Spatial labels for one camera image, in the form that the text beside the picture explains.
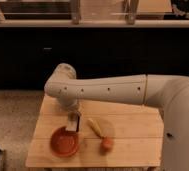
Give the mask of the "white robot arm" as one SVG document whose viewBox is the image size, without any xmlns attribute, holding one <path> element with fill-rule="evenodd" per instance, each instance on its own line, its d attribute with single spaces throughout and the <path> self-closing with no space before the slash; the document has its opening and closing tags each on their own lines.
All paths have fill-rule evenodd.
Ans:
<svg viewBox="0 0 189 171">
<path fill-rule="evenodd" d="M 66 109 L 74 109 L 80 99 L 159 109 L 164 124 L 160 171 L 189 171 L 189 76 L 78 79 L 71 65 L 61 63 L 44 91 Z"/>
</svg>

